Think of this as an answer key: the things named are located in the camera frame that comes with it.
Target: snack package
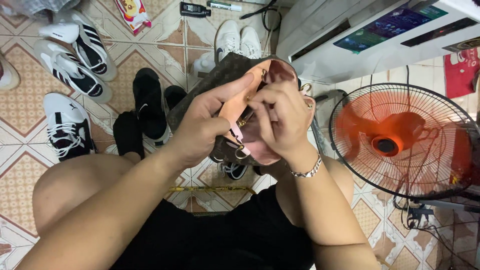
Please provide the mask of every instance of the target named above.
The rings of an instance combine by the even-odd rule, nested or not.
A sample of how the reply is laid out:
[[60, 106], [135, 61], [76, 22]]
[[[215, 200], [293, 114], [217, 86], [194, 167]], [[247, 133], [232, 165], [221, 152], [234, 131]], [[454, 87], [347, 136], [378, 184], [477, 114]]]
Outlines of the snack package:
[[134, 34], [138, 32], [142, 24], [148, 27], [152, 26], [142, 0], [115, 0], [115, 2], [123, 15], [123, 19]]

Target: black bottle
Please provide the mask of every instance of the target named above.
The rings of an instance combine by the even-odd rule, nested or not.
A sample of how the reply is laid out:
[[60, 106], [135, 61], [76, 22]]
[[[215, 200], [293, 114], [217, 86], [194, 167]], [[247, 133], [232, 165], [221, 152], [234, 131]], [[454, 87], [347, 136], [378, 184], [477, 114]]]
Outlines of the black bottle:
[[206, 16], [212, 16], [212, 11], [202, 5], [180, 2], [180, 15], [205, 18]]

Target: white marker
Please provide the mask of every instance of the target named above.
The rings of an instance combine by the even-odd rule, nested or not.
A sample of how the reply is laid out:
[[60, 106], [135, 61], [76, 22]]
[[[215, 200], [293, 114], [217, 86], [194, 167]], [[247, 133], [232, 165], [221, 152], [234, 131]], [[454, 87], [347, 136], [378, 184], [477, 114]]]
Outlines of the white marker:
[[218, 9], [224, 9], [224, 10], [241, 11], [241, 6], [216, 2], [216, 1], [207, 1], [207, 6], [211, 8], [218, 8]]

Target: red mat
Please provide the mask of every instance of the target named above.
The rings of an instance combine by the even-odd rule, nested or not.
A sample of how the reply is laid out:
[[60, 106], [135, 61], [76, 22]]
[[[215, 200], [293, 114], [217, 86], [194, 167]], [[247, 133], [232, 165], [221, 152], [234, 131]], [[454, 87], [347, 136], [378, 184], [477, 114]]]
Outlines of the red mat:
[[477, 48], [446, 55], [444, 62], [447, 98], [475, 93], [472, 80], [480, 70]]

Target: monogram handbag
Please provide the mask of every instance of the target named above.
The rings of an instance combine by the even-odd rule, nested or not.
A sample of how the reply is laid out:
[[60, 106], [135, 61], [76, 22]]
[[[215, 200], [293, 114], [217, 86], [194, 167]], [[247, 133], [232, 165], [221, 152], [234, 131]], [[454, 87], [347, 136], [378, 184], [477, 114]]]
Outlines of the monogram handbag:
[[[246, 73], [252, 73], [253, 82], [242, 92], [225, 102], [218, 116], [230, 122], [230, 131], [217, 136], [215, 146], [210, 154], [217, 160], [225, 160], [241, 165], [267, 166], [281, 159], [260, 136], [260, 125], [253, 110], [247, 105], [247, 100], [261, 90], [265, 85], [278, 81], [291, 81], [298, 87], [295, 70], [287, 62], [276, 56], [261, 59], [229, 53], [188, 95], [167, 115], [167, 122], [173, 133], [178, 129], [188, 106], [193, 99], [208, 90], [241, 78]], [[299, 95], [305, 100], [305, 106], [310, 109], [313, 119], [315, 101], [306, 96], [312, 85], [299, 87]], [[270, 111], [272, 121], [277, 120], [273, 110]]]

